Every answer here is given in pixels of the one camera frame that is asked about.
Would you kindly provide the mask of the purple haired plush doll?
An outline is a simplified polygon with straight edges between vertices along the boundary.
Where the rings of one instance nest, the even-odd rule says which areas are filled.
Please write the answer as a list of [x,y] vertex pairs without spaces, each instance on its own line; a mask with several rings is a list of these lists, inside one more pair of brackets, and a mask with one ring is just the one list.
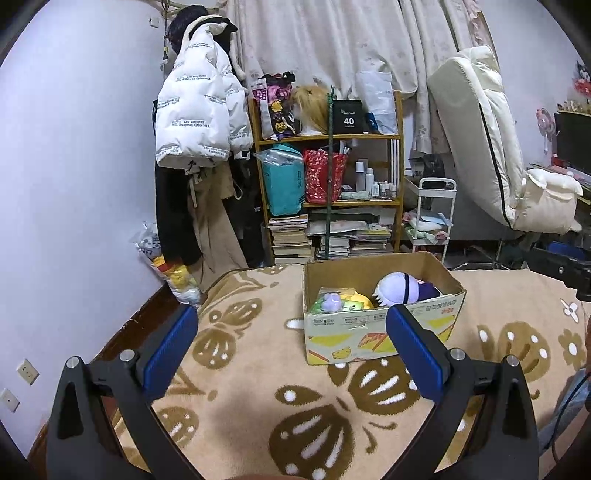
[[418,280],[408,273],[394,272],[377,283],[373,296],[381,307],[391,307],[438,298],[441,292],[430,282]]

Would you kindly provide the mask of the floral curtain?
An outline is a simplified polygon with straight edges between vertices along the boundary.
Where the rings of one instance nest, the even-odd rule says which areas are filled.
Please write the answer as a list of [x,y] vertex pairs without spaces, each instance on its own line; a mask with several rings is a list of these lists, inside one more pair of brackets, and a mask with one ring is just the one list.
[[238,27],[230,56],[252,83],[290,71],[301,85],[359,95],[361,71],[391,73],[394,90],[415,101],[412,150],[443,154],[449,145],[428,78],[449,57],[493,44],[476,1],[220,1]]

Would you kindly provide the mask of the white puffer jacket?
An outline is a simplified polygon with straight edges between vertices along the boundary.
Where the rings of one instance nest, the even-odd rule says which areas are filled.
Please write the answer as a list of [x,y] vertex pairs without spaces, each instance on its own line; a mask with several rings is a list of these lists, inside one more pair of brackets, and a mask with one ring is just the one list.
[[228,18],[206,15],[183,33],[157,97],[155,161],[193,173],[252,148],[247,93],[216,38],[235,32]]

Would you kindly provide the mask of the wall socket lower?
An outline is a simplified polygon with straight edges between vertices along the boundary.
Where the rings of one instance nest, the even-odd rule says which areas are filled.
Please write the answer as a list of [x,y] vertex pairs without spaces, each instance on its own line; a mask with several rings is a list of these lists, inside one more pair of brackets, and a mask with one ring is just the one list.
[[1,391],[0,400],[12,413],[14,413],[20,405],[20,400],[7,388],[4,388]]

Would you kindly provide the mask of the white rolling cart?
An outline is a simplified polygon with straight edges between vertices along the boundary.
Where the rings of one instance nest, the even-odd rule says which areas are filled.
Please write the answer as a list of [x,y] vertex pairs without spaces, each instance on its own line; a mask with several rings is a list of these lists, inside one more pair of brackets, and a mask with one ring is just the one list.
[[457,182],[447,177],[406,177],[405,184],[416,201],[416,207],[403,215],[405,239],[413,252],[431,249],[444,263],[454,227]]

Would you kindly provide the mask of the green tissue pack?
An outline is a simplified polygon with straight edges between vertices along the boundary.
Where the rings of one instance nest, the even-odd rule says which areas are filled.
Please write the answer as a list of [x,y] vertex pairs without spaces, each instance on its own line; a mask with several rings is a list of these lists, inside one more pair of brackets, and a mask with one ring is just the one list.
[[322,314],[322,312],[324,312],[324,309],[322,309],[322,304],[324,304],[325,300],[324,297],[319,296],[314,304],[311,305],[311,308],[308,312],[310,312],[311,314]]

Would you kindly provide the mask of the red gift bag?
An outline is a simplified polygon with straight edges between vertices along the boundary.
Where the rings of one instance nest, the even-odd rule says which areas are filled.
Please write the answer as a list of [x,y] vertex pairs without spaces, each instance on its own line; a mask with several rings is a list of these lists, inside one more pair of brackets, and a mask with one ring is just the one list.
[[[349,156],[335,153],[332,158],[332,202],[338,201],[342,192],[342,179],[346,170]],[[328,151],[305,150],[304,151],[304,190],[305,200],[310,204],[322,205],[327,203],[327,160]]]

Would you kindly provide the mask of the beige coat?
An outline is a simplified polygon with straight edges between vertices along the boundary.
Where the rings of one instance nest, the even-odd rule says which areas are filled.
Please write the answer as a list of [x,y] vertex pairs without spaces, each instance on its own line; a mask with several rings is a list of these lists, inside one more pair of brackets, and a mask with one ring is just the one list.
[[205,293],[223,275],[247,267],[223,201],[235,197],[228,162],[189,178],[189,211],[201,257],[187,267]]

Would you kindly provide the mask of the small purple toy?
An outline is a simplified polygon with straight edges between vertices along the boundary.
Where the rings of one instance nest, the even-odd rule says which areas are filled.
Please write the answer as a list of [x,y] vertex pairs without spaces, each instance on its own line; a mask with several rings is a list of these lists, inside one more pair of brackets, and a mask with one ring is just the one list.
[[342,310],[342,298],[339,292],[327,292],[322,294],[322,312],[335,313]]

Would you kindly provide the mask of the yellow plush toy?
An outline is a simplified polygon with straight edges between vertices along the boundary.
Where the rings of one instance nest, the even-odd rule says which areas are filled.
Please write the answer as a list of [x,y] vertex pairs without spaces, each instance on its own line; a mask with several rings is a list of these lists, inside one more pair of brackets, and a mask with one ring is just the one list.
[[339,292],[342,301],[342,311],[371,310],[374,304],[370,298],[360,294],[355,289],[343,289]]

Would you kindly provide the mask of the teal bag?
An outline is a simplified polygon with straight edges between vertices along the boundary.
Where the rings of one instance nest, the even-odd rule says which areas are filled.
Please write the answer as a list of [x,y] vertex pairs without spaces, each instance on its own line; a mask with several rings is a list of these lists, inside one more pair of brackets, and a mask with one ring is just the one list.
[[257,153],[263,168],[266,198],[273,216],[296,215],[304,203],[304,156],[293,147],[276,144]]

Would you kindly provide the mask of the wall socket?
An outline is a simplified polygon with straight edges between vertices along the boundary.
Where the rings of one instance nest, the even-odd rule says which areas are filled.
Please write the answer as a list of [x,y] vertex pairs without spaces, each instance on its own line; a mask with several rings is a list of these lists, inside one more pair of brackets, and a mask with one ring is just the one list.
[[28,384],[33,385],[39,377],[38,370],[31,364],[28,359],[24,359],[17,367],[17,373]]
[[12,413],[14,413],[20,405],[20,400],[7,388],[4,388],[1,391],[0,400]]

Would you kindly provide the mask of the wooden bookshelf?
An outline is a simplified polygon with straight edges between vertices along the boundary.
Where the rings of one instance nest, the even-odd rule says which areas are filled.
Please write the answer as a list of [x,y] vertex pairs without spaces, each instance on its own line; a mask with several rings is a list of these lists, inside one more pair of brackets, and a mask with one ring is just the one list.
[[[303,209],[314,209],[324,208],[325,213],[325,225],[329,225],[332,220],[332,210],[336,208],[358,208],[358,207],[370,207],[370,206],[381,206],[394,208],[396,217],[394,218],[394,227],[391,234],[391,243],[393,245],[393,251],[398,253],[400,251],[401,240],[402,240],[402,216],[403,216],[403,195],[404,195],[404,171],[405,171],[405,160],[404,160],[404,117],[403,117],[403,99],[400,91],[394,91],[394,104],[396,105],[396,119],[398,125],[398,133],[396,135],[381,135],[381,134],[339,134],[335,135],[332,133],[332,126],[329,126],[328,135],[315,135],[315,136],[293,136],[281,139],[280,141],[274,140],[263,140],[262,133],[260,133],[260,113],[259,105],[256,100],[249,98],[249,119],[252,122],[252,130],[254,135],[254,151],[259,153],[263,148],[270,148],[276,144],[294,144],[297,142],[304,142],[308,145],[310,142],[326,142],[328,143],[329,154],[328,154],[328,167],[327,167],[327,178],[325,178],[324,186],[327,190],[327,202],[322,204],[314,204],[310,202],[304,202]],[[391,197],[380,199],[379,201],[336,201],[332,200],[332,191],[334,190],[335,181],[334,173],[335,169],[332,167],[332,160],[334,159],[334,146],[337,141],[349,141],[349,140],[368,140],[368,141],[384,141],[387,143],[387,158],[388,162],[386,167],[388,168],[388,178],[391,185],[396,186],[397,196],[392,199]]]

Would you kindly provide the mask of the stack of books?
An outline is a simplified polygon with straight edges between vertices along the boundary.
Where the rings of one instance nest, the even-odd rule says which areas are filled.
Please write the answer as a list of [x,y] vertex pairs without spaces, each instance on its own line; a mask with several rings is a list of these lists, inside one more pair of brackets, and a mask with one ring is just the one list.
[[304,264],[315,259],[315,247],[307,230],[307,214],[270,218],[270,247],[274,265]]

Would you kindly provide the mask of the blonde wig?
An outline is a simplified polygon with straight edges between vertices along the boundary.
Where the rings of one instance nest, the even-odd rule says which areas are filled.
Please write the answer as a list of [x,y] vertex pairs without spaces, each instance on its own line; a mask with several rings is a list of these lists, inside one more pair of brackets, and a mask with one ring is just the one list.
[[291,101],[301,124],[301,135],[328,133],[328,100],[328,90],[317,85],[298,86],[291,92]]

